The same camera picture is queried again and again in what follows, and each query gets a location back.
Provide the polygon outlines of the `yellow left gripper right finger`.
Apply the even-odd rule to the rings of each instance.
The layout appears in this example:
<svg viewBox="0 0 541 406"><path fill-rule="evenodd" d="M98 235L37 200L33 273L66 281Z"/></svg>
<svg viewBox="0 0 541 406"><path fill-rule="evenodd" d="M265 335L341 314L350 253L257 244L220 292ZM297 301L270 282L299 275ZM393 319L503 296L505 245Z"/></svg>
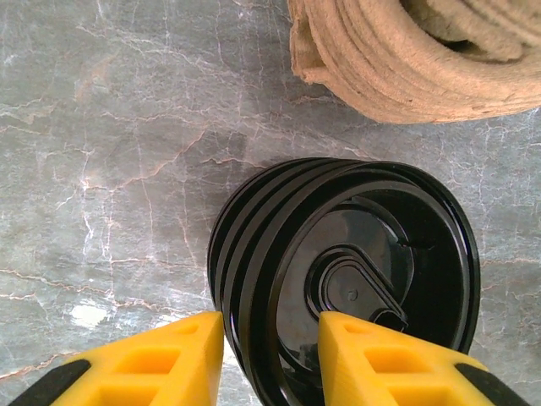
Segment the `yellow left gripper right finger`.
<svg viewBox="0 0 541 406"><path fill-rule="evenodd" d="M318 351L327 405L523 405L477 360L350 315L326 311Z"/></svg>

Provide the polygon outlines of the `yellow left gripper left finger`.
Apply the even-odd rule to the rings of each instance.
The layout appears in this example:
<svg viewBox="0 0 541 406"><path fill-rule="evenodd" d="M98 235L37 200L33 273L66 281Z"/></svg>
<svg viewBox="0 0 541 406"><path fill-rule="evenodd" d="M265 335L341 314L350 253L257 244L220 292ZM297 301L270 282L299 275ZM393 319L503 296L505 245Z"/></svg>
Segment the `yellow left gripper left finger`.
<svg viewBox="0 0 541 406"><path fill-rule="evenodd" d="M221 313L199 313L79 354L12 403L214 405L222 357Z"/></svg>

